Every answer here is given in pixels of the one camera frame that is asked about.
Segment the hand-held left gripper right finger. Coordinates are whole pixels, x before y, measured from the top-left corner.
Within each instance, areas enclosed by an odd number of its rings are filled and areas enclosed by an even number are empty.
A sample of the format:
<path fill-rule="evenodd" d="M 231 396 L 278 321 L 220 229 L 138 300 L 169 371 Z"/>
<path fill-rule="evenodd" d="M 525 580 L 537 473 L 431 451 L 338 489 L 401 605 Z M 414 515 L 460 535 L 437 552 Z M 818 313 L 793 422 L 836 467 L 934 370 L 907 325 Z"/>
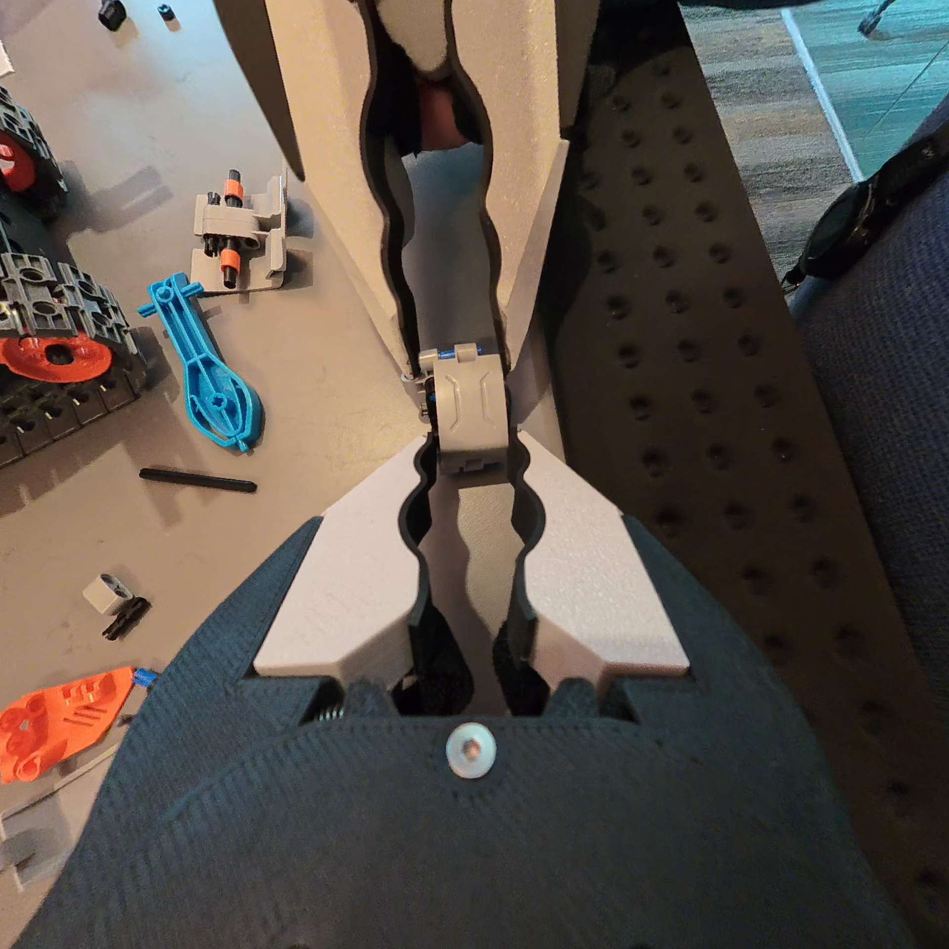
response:
<path fill-rule="evenodd" d="M 618 679 L 686 675 L 621 510 L 528 433 L 512 433 L 507 471 L 523 547 L 492 662 L 508 710 L 541 713 L 566 681 L 601 698 Z"/>

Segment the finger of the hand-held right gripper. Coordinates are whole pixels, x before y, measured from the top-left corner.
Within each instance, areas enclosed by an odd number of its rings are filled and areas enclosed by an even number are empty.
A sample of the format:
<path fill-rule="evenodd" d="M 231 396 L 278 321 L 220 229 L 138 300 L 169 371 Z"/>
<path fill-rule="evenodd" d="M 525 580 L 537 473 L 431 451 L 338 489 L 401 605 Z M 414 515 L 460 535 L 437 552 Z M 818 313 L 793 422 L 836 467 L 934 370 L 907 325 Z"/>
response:
<path fill-rule="evenodd" d="M 302 182 L 400 372 L 420 375 L 403 267 L 414 199 L 396 132 L 413 77 L 374 2 L 268 1 Z"/>
<path fill-rule="evenodd" d="M 483 140 L 480 219 L 498 347 L 526 339 L 599 14 L 597 1 L 453 2 L 453 68 Z"/>

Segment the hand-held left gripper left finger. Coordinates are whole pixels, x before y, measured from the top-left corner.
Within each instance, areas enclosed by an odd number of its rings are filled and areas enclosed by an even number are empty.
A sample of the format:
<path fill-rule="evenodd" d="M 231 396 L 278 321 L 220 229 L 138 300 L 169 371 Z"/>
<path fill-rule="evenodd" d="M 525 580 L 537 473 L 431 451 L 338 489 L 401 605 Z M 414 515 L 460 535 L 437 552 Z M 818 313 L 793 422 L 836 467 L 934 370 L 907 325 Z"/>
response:
<path fill-rule="evenodd" d="M 360 680 L 388 689 L 420 673 L 412 614 L 422 604 L 418 544 L 403 510 L 423 485 L 416 436 L 327 508 L 260 646 L 264 678 Z"/>

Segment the black wheel brick assembly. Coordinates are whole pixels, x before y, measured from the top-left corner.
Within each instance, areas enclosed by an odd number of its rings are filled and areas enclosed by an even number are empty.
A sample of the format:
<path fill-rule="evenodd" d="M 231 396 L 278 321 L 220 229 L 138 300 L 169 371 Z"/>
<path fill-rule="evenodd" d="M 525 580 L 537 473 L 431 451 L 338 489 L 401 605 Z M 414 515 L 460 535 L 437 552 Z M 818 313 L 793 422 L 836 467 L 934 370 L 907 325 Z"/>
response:
<path fill-rule="evenodd" d="M 499 465 L 509 445 L 507 392 L 501 358 L 483 354 L 435 379 L 440 467 L 464 474 Z"/>

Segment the black axle rod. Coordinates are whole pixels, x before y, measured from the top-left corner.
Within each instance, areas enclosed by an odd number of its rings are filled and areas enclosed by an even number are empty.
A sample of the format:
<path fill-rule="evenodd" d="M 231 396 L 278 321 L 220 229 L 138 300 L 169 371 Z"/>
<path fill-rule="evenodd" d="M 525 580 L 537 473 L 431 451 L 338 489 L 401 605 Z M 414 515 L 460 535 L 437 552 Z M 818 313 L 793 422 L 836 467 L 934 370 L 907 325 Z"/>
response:
<path fill-rule="evenodd" d="M 251 494 L 258 490 L 258 485 L 254 481 L 178 470 L 146 467 L 139 470 L 138 476 L 153 483 L 188 486 L 213 491 Z"/>

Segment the black pin connector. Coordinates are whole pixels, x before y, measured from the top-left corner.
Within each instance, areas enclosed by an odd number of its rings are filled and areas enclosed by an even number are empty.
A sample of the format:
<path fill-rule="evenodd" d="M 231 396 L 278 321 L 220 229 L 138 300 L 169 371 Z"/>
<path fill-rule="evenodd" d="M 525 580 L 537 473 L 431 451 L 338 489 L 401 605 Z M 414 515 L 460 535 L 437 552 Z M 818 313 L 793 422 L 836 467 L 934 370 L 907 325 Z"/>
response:
<path fill-rule="evenodd" d="M 102 631 L 102 636 L 110 642 L 126 636 L 150 608 L 148 599 L 132 597 L 118 609 L 112 622 Z"/>

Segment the blue brick separator tool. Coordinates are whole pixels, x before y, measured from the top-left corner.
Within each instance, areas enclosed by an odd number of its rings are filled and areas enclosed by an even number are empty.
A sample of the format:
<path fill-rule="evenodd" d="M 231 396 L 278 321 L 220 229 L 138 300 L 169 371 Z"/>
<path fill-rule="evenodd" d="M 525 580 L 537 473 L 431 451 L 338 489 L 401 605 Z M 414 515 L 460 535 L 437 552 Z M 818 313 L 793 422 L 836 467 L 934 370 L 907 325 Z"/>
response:
<path fill-rule="evenodd" d="M 203 286 L 179 271 L 152 283 L 148 293 L 149 303 L 137 312 L 160 317 L 181 363 L 190 421 L 220 447 L 248 452 L 262 431 L 263 407 L 255 389 L 223 360 L 193 303 Z"/>

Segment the black perforated board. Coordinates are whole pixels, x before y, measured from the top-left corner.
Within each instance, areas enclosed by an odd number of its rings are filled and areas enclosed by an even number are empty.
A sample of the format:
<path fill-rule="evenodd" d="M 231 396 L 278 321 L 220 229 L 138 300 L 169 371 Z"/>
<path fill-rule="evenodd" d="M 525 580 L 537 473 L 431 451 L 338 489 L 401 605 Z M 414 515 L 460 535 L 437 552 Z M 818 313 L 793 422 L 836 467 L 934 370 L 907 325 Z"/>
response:
<path fill-rule="evenodd" d="M 947 738 L 675 2 L 600 15 L 539 306 L 567 463 L 755 639 L 947 947 Z"/>

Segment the orange plastic panel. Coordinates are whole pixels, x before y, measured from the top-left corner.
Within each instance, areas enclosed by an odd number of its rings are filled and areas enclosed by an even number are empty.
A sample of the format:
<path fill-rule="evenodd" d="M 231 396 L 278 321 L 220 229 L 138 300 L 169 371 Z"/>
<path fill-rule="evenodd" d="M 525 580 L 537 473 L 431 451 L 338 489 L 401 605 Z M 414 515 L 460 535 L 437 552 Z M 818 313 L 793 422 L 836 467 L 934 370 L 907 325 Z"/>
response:
<path fill-rule="evenodd" d="M 31 782 L 99 742 L 135 684 L 124 666 L 23 695 L 1 715 L 2 784 Z"/>

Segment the tracked toy robot vehicle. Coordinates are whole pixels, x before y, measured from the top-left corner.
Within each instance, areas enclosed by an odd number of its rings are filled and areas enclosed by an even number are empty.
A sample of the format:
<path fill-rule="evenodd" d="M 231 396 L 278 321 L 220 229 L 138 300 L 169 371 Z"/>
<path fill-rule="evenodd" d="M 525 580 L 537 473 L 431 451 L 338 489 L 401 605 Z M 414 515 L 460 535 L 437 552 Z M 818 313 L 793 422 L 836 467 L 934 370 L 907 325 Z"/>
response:
<path fill-rule="evenodd" d="M 1 466 L 135 402 L 147 362 L 111 289 L 50 226 L 63 170 L 30 111 L 1 88 Z"/>

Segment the black badge reel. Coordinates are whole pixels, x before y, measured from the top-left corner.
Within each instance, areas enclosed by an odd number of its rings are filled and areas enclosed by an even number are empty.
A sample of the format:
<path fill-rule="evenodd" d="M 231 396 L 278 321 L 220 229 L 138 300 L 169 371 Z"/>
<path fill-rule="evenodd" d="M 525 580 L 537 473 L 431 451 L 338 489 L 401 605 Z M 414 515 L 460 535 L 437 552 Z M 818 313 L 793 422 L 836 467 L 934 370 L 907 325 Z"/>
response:
<path fill-rule="evenodd" d="M 947 125 L 909 143 L 870 178 L 855 182 L 824 211 L 796 263 L 782 278 L 786 292 L 808 278 L 843 276 L 884 229 L 947 168 Z"/>

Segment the large grey flat panel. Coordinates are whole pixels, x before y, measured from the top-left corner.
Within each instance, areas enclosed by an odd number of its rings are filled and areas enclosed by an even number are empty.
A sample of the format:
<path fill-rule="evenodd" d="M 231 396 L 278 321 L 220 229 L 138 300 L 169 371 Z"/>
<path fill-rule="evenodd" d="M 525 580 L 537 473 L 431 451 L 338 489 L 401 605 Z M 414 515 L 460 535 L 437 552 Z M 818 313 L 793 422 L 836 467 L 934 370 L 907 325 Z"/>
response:
<path fill-rule="evenodd" d="M 56 878 L 76 847 L 118 745 L 2 813 L 2 868 L 20 892 Z"/>

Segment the grey bracket with orange bushes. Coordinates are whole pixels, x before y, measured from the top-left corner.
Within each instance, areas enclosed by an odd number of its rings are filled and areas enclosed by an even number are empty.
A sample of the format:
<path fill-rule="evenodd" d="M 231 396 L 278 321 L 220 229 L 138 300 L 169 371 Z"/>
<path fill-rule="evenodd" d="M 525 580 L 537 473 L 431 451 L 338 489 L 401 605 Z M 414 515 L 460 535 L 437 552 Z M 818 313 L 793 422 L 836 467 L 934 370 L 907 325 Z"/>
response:
<path fill-rule="evenodd" d="M 277 290 L 287 267 L 287 171 L 274 175 L 261 194 L 247 195 L 232 169 L 223 194 L 196 196 L 191 282 L 207 295 Z"/>

